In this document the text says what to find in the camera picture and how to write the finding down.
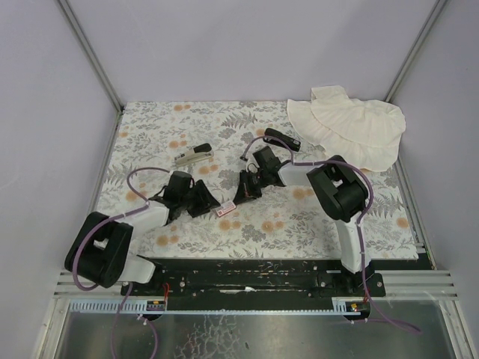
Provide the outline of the red white staple box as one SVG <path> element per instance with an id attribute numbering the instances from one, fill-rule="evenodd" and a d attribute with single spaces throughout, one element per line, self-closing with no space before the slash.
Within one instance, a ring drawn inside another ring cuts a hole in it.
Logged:
<path id="1" fill-rule="evenodd" d="M 215 208 L 215 212 L 219 218 L 227 215 L 228 213 L 233 212 L 236 209 L 237 205 L 232 201 L 228 200 L 222 203 L 218 208 Z"/>

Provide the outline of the beige and black stapler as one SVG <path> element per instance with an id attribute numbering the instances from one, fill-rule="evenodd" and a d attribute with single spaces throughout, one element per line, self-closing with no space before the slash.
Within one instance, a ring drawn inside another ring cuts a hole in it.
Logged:
<path id="1" fill-rule="evenodd" d="M 176 156 L 174 163 L 177 167 L 187 166 L 214 157 L 214 152 L 209 143 L 201 144 Z"/>

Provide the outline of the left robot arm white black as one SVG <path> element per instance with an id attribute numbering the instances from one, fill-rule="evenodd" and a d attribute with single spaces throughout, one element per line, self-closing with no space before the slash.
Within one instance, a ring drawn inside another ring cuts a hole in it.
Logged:
<path id="1" fill-rule="evenodd" d="M 220 207 L 204 181 L 182 171 L 169 173 L 167 185 L 144 205 L 119 215 L 90 213 L 70 248 L 64 267 L 82 291 L 98 286 L 108 289 L 117 282 L 146 284 L 156 265 L 129 252 L 133 239 L 164 227 L 188 212 L 197 218 Z"/>

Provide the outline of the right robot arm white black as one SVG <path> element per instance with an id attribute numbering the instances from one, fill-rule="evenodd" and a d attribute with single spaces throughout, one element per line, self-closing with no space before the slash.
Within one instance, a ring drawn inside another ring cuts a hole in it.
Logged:
<path id="1" fill-rule="evenodd" d="M 349 272 L 365 272 L 370 264 L 361 231 L 371 202 L 372 188 L 359 178 L 359 170 L 341 156 L 317 163 L 280 161 L 268 146 L 253 153 L 256 169 L 242 170 L 233 199 L 239 205 L 256 200 L 268 186 L 305 186 L 313 190 L 323 211 L 335 221 L 341 265 Z"/>

